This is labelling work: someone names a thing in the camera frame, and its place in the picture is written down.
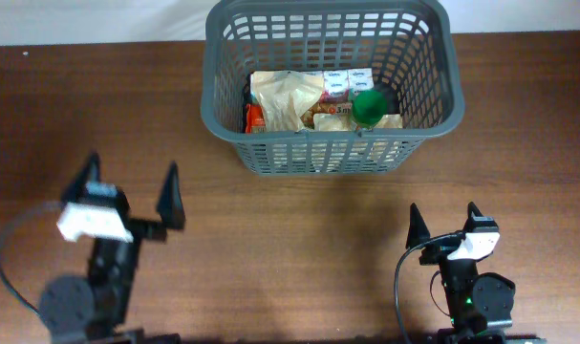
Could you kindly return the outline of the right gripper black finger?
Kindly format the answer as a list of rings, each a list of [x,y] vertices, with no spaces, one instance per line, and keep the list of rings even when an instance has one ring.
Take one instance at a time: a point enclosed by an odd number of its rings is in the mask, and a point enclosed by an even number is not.
[[[467,219],[462,231],[465,233],[473,232],[476,228],[483,225],[482,213],[474,202],[467,205]]]
[[[410,249],[429,241],[430,231],[415,203],[410,205],[410,225],[406,239],[406,249]]]

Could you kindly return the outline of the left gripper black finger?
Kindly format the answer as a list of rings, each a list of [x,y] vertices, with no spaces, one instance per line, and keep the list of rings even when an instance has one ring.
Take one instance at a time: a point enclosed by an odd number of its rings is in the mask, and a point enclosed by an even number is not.
[[[156,211],[169,229],[183,230],[185,212],[181,195],[178,165],[172,161],[164,180]]]
[[[68,203],[78,200],[86,189],[88,182],[100,181],[100,157],[97,152],[92,152],[84,162],[80,171],[63,191],[60,200]]]

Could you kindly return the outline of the orange spaghetti packet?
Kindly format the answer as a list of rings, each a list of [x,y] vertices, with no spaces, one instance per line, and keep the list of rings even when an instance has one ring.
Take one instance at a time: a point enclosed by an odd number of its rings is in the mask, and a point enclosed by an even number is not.
[[[301,117],[306,129],[314,131],[351,131],[352,103],[316,103]],[[261,133],[266,131],[265,118],[259,105],[246,106],[246,133]]]

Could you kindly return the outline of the green lid glass jar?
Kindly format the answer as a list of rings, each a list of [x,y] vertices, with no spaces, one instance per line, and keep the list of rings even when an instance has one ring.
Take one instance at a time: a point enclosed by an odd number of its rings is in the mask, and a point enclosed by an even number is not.
[[[388,114],[389,105],[385,96],[376,90],[359,93],[353,100],[354,122],[362,128],[372,128]]]

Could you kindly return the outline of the beige powder bag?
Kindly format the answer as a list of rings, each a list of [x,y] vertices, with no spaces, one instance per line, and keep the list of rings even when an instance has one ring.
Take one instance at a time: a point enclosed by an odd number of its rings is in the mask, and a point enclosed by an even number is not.
[[[302,72],[256,71],[250,76],[250,93],[261,107],[267,132],[299,132],[301,117],[324,93],[324,76]]]

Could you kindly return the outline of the tissue pocket pack bundle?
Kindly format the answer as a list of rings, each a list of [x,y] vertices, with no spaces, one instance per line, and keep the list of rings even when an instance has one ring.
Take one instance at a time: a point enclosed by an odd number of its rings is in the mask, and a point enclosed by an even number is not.
[[[371,68],[310,71],[307,75],[324,78],[324,92],[320,101],[325,103],[353,101],[360,93],[375,88]]]

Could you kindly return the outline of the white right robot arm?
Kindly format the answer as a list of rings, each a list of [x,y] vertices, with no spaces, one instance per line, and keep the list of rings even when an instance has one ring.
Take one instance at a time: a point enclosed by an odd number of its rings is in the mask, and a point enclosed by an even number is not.
[[[403,262],[416,251],[422,266],[436,266],[441,279],[451,327],[440,329],[430,343],[519,343],[546,340],[534,334],[507,335],[513,325],[516,285],[495,272],[480,273],[477,264],[489,257],[500,240],[496,221],[484,216],[474,203],[467,205],[462,229],[433,237],[416,204],[410,205],[406,251],[394,274],[394,302],[402,337],[409,342],[399,306],[399,276]]]

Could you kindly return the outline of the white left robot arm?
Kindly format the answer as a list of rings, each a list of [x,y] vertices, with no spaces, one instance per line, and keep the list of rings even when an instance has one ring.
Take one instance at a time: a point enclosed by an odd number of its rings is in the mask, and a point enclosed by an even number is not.
[[[156,206],[156,220],[134,217],[121,188],[104,183],[100,158],[92,154],[61,196],[56,222],[63,238],[93,238],[85,275],[63,274],[48,283],[38,313],[53,343],[178,343],[178,334],[148,337],[143,329],[123,331],[145,241],[165,242],[181,231],[185,212],[178,165],[170,163]]]

